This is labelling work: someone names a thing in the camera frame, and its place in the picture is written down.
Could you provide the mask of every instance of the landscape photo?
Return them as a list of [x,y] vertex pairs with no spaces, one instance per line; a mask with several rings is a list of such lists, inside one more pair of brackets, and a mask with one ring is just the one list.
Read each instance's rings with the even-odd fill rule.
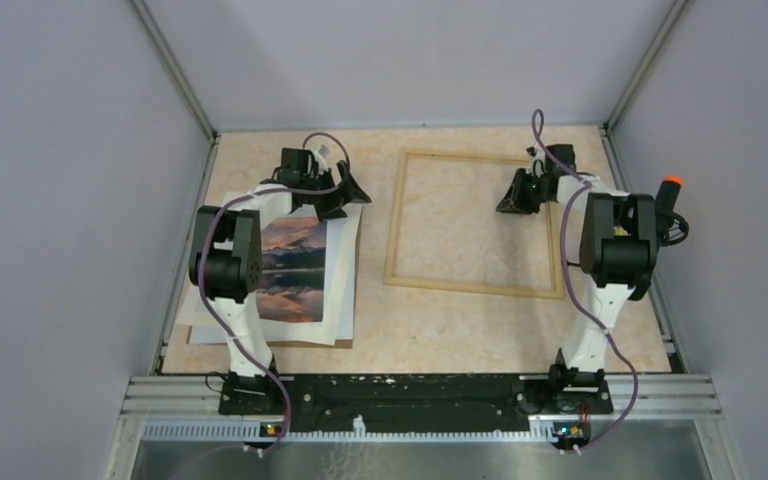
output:
[[326,230],[316,217],[283,217],[263,230],[263,270],[256,291],[260,318],[322,321]]

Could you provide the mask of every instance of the beige table surface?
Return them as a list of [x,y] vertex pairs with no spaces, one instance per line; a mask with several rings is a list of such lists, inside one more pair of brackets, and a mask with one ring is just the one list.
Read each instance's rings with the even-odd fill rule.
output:
[[[281,148],[300,146],[307,133],[223,134],[205,203],[218,205],[227,191],[244,192],[254,188],[278,165]],[[575,323],[576,311],[566,292],[563,299],[555,300],[384,284],[401,152],[407,149],[523,156],[533,141],[530,128],[346,130],[330,133],[340,138],[349,149],[352,174],[373,199],[372,204],[364,207],[361,221],[353,347],[274,348],[279,371],[546,371]],[[578,169],[600,175],[607,183],[612,183],[596,127],[546,127],[544,141],[547,144],[572,143]],[[330,144],[329,148],[332,151],[329,158],[335,160],[337,148]],[[538,238],[540,235],[545,238],[546,221],[542,217],[545,213],[519,217],[493,212],[495,202],[507,189],[516,166],[495,166],[495,170],[487,170],[488,174],[476,176],[471,166],[458,171],[457,168],[447,169],[442,163],[416,165],[410,167],[415,171],[409,171],[406,177],[401,224],[404,231],[400,234],[397,275],[415,276],[425,271],[430,279],[457,280],[452,276],[460,275],[470,277],[466,278],[470,282],[492,284],[501,281],[508,286],[546,287],[548,273],[535,275],[533,272],[548,272],[548,246],[529,244],[527,250],[533,253],[527,253],[530,257],[525,260],[519,248],[510,247],[510,241],[516,240],[512,237],[512,231],[516,230],[512,229],[520,228],[523,236],[528,236],[526,232],[537,231]],[[464,196],[476,200],[458,200]],[[435,211],[434,215],[428,215],[432,207],[439,209],[439,214]],[[555,207],[553,213],[557,225],[560,209]],[[576,224],[580,221],[580,216],[573,218]],[[539,228],[543,228],[542,233],[539,233]],[[475,232],[487,232],[487,235],[480,237]],[[567,244],[576,256],[579,236],[580,226],[571,226]],[[508,243],[504,248],[497,248],[499,242]],[[485,254],[482,261],[471,259],[476,252]],[[471,267],[463,268],[458,263],[459,258],[466,258]],[[451,266],[440,268],[443,265],[441,259],[450,259],[448,263]],[[533,268],[529,269],[531,272],[528,275],[511,273],[510,265],[529,261]],[[583,295],[585,278],[577,269],[573,269],[573,280],[576,291]],[[533,285],[522,285],[523,282]],[[187,344],[188,335],[188,326],[174,326],[163,365],[165,373],[227,371],[229,355],[225,345],[190,345]],[[669,371],[659,327],[648,298],[626,304],[615,337],[620,349],[638,370]],[[611,352],[608,354],[607,369],[617,372],[627,370]]]

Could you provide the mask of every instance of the wooden frame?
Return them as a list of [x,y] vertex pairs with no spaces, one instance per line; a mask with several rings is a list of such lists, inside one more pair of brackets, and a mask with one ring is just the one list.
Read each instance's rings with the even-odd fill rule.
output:
[[387,243],[387,260],[384,267],[384,284],[428,288],[433,290],[450,290],[456,292],[482,293],[487,295],[507,295],[515,297],[532,297],[560,300],[564,298],[563,279],[561,277],[561,250],[558,227],[553,211],[555,205],[546,204],[546,231],[547,231],[547,255],[551,257],[549,262],[549,275],[551,277],[551,289],[537,289],[525,287],[501,287],[477,283],[460,283],[444,280],[427,280],[418,278],[406,278],[396,276],[396,255],[399,251],[399,229],[402,217],[402,199],[405,193],[405,182],[408,160],[412,157],[421,157],[425,160],[442,160],[454,162],[472,162],[496,165],[515,165],[525,167],[529,165],[528,157],[511,155],[490,155],[484,153],[464,152],[440,152],[433,150],[402,150],[399,160],[399,171],[396,178],[396,193],[393,199],[393,214],[390,219],[390,239]]

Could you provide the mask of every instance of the stack of paper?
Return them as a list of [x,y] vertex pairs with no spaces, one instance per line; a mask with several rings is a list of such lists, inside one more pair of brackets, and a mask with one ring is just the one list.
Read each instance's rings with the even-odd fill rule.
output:
[[[242,194],[230,192],[225,201]],[[263,271],[256,292],[267,342],[334,345],[354,334],[357,235],[362,207],[343,207],[347,218],[319,222],[311,206],[279,218],[262,231]],[[190,325],[189,343],[225,343],[224,332],[187,284],[175,319]]]

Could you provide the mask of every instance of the gray wall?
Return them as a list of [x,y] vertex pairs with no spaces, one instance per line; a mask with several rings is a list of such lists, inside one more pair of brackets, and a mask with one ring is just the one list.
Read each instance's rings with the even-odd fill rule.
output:
[[684,177],[691,237],[658,268],[750,478],[768,478],[768,2],[695,2],[617,138],[636,189]]
[[149,0],[214,126],[601,122],[671,0]]
[[124,0],[0,1],[0,478],[100,476],[205,154]]

